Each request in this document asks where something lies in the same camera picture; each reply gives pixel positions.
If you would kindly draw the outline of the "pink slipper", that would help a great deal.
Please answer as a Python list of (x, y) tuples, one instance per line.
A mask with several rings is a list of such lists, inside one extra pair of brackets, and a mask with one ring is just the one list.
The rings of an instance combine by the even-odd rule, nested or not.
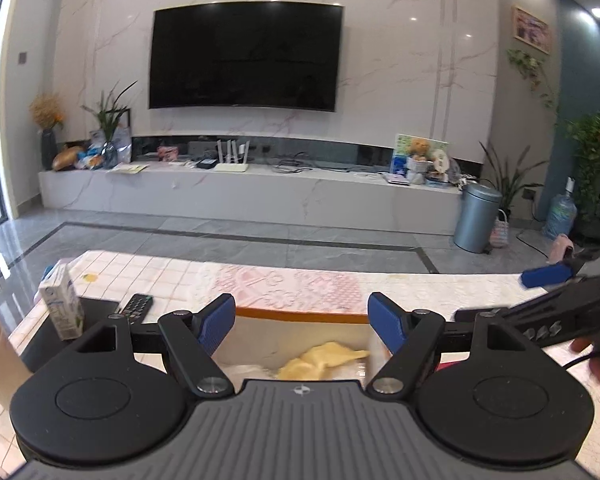
[(549, 264), (555, 264), (561, 262), (566, 257), (569, 257), (574, 251), (572, 240), (564, 234), (560, 233), (553, 240), (552, 246), (550, 246), (550, 253), (547, 257)]

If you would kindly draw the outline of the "red box lid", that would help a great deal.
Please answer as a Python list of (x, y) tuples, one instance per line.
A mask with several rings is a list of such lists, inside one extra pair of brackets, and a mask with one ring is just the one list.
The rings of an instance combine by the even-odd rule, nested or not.
[(469, 359), (469, 352), (438, 352), (434, 355), (436, 358), (436, 366), (434, 370), (440, 372), (455, 364), (460, 364)]

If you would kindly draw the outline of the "water bottle jug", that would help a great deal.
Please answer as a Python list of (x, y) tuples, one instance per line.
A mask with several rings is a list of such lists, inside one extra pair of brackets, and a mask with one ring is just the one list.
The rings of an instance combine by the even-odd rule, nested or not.
[(550, 240), (554, 240), (558, 235), (568, 235), (572, 229), (574, 220), (578, 214), (578, 208), (573, 200), (572, 193), (574, 180), (567, 178), (565, 191), (556, 195), (550, 202), (543, 234)]

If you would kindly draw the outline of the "black remote control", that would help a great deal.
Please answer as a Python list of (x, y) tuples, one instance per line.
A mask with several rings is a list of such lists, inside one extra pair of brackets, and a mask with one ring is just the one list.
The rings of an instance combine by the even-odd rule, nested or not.
[(118, 314), (127, 318), (131, 324), (141, 323), (148, 315), (153, 304), (153, 296), (134, 294), (125, 306), (118, 311)]

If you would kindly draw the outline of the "orange storage box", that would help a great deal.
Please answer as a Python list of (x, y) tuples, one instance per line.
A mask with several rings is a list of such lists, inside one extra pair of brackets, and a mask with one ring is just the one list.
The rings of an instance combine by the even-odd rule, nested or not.
[(390, 356), (364, 314), (249, 312), (239, 308), (233, 328), (213, 359), (240, 386), (246, 378), (275, 377), (289, 361), (329, 342), (368, 353), (363, 366), (341, 365), (333, 378), (355, 378), (365, 384)]

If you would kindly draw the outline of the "pastel woven bag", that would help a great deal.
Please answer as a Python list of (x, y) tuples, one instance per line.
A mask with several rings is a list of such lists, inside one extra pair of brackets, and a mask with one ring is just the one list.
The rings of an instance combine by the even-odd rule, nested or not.
[(494, 221), (493, 230), (490, 235), (489, 243), (494, 248), (504, 248), (508, 246), (509, 223), (506, 211), (500, 209)]

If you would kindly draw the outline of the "tall floor plant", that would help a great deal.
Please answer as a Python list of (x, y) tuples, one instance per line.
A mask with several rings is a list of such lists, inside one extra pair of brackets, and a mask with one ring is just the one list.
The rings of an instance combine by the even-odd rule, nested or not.
[(525, 165), (524, 161), (530, 152), (530, 145), (527, 145), (516, 162), (511, 165), (508, 158), (501, 158), (493, 146), (486, 146), (479, 143), (480, 148), (486, 156), (486, 166), (488, 174), (479, 179), (480, 183), (489, 185), (501, 194), (500, 208), (504, 211), (512, 209), (514, 199), (521, 195), (524, 190), (535, 190), (542, 188), (543, 183), (527, 181), (528, 175), (535, 169), (546, 166), (550, 161), (548, 159), (540, 160), (534, 164)]

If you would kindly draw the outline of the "yellow cloth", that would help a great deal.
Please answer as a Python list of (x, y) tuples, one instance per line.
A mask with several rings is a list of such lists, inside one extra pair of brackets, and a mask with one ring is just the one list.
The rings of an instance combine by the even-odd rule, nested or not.
[(336, 380), (353, 378), (363, 380), (368, 350), (352, 350), (335, 341), (312, 347), (298, 358), (291, 359), (277, 374), (278, 380)]

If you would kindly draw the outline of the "blue grey trash bin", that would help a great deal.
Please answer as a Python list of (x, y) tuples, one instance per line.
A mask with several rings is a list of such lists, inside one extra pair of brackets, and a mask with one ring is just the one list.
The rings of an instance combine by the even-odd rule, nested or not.
[(501, 200), (502, 194), (494, 188), (475, 183), (466, 185), (453, 236), (454, 244), (465, 252), (484, 252), (489, 244)]

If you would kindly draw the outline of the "lace tablecloth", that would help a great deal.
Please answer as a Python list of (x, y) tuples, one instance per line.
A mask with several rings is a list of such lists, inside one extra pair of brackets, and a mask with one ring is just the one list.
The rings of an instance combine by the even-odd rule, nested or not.
[[(517, 274), (395, 274), (360, 273), (266, 266), (236, 266), (212, 262), (141, 257), (120, 252), (84, 252), (69, 260), (76, 292), (86, 298), (125, 304), (133, 294), (154, 296), (145, 321), (173, 310), (197, 312), (223, 292), (232, 294), (237, 310), (284, 313), (364, 314), (372, 292), (382, 292), (405, 310), (424, 308), (450, 318), (464, 308), (512, 306), (540, 296), (523, 289)], [(570, 373), (592, 394), (594, 425), (578, 455), (581, 465), (600, 478), (600, 386), (585, 363)], [(0, 404), (0, 477), (24, 459), (15, 433)]]

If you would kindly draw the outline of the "milk carton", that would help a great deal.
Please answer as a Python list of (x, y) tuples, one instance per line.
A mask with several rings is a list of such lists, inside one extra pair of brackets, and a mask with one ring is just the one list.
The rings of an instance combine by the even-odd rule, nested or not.
[(83, 333), (80, 324), (83, 311), (68, 263), (58, 261), (49, 268), (38, 285), (38, 293), (61, 338), (71, 337), (66, 330), (74, 330), (76, 336), (81, 337)]

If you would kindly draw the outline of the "black notebook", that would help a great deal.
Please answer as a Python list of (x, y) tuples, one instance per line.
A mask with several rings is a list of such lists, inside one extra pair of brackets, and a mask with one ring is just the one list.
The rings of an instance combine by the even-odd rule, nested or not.
[[(80, 324), (82, 333), (106, 320), (107, 316), (118, 310), (119, 303), (114, 300), (80, 297), (83, 318)], [(62, 339), (56, 330), (54, 322), (46, 318), (42, 325), (33, 333), (33, 337), (20, 354), (23, 363), (31, 373), (35, 373), (56, 354), (64, 350), (78, 338), (74, 330), (66, 330), (71, 337)]]

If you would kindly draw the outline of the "white marble tv bench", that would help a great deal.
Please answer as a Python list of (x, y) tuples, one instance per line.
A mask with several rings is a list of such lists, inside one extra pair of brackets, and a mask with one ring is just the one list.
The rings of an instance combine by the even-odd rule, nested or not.
[(248, 167), (200, 169), (225, 142), (211, 136), (137, 136), (140, 170), (42, 171), (47, 208), (151, 214), (450, 235), (462, 194), (454, 186), (388, 182), (391, 152), (377, 146), (299, 139), (247, 138)]

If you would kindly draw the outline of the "teddy bear bouquet box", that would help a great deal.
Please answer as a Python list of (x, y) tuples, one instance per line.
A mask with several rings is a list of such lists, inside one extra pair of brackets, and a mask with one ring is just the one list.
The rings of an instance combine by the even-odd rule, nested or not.
[(407, 185), (457, 185), (458, 167), (449, 143), (398, 133), (389, 171)]

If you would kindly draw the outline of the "white wifi router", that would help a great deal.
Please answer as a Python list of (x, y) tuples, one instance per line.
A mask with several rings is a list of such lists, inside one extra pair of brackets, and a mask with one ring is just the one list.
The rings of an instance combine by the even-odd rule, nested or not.
[(218, 163), (214, 170), (219, 172), (246, 172), (249, 168), (248, 155), (250, 142), (238, 144), (234, 140), (216, 142)]

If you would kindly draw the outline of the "hanging vine plant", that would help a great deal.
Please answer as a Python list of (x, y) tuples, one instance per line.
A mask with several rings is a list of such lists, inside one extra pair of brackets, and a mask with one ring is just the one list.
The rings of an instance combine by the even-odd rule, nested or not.
[(557, 96), (548, 81), (544, 70), (544, 62), (520, 49), (507, 49), (507, 61), (521, 78), (528, 82), (530, 91), (534, 93), (547, 110), (556, 110)]

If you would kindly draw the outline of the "green plant in vase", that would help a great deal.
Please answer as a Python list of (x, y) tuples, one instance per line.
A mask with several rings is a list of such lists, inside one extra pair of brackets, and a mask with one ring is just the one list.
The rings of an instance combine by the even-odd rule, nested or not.
[(100, 99), (94, 107), (81, 105), (82, 110), (85, 110), (96, 119), (99, 130), (104, 136), (104, 143), (100, 150), (102, 168), (104, 169), (112, 169), (118, 163), (118, 150), (114, 146), (114, 134), (119, 127), (120, 119), (128, 109), (120, 101), (122, 96), (135, 85), (136, 82), (133, 81), (120, 91), (117, 91), (114, 87), (108, 93), (100, 92)]

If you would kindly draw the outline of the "dried yellow flowers vase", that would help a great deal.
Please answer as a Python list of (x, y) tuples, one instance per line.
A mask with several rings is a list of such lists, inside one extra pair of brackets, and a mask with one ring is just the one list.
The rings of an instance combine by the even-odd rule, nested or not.
[(64, 109), (57, 93), (38, 94), (29, 106), (29, 112), (41, 133), (41, 159), (43, 169), (53, 169), (58, 154), (56, 130), (64, 128)]

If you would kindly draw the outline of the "framed wall picture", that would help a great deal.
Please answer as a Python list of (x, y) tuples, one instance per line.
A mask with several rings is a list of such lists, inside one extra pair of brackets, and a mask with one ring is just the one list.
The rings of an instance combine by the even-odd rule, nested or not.
[(552, 50), (552, 31), (547, 22), (521, 9), (520, 6), (513, 6), (512, 24), (515, 39), (544, 54), (550, 54)]

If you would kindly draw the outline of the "black wall television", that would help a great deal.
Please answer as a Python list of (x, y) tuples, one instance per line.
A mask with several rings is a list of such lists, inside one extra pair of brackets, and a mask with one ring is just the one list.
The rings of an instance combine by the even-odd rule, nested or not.
[(148, 106), (333, 112), (344, 10), (234, 1), (154, 14)]

